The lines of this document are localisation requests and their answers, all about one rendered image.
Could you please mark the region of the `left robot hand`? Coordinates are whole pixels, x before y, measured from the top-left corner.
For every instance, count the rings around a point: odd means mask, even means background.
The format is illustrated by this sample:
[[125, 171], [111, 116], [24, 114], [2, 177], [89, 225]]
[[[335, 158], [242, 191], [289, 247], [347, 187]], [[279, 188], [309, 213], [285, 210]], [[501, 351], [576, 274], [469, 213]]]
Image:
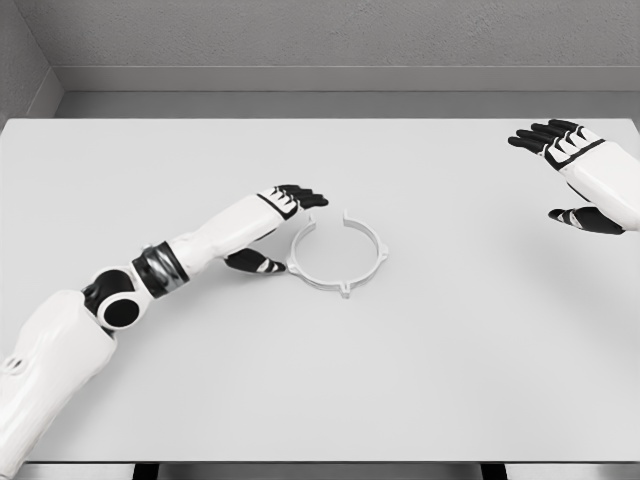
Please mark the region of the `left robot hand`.
[[233, 204], [214, 218], [214, 247], [225, 264], [235, 270], [272, 275], [287, 270], [282, 262], [249, 248], [303, 210], [326, 207], [320, 193], [296, 184], [271, 187]]

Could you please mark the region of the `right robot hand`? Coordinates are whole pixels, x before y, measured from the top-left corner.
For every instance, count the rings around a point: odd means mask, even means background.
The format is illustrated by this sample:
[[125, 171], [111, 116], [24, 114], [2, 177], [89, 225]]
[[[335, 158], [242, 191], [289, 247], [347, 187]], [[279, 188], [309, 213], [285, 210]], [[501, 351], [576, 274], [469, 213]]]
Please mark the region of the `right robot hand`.
[[586, 126], [550, 119], [519, 129], [508, 143], [543, 158], [587, 206], [548, 212], [581, 231], [640, 232], [640, 160]]

